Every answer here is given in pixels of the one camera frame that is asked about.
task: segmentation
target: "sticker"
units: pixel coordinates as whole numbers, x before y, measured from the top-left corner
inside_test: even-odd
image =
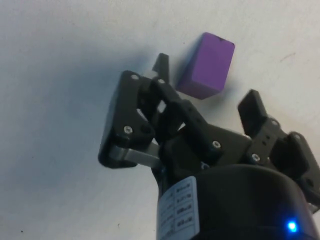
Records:
[[[189,240],[200,232],[197,182],[189,176],[159,199],[157,240]]]

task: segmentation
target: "purple cube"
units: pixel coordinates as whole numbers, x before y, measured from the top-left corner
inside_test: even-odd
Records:
[[[220,93],[227,80],[235,44],[205,32],[176,89],[197,99]]]

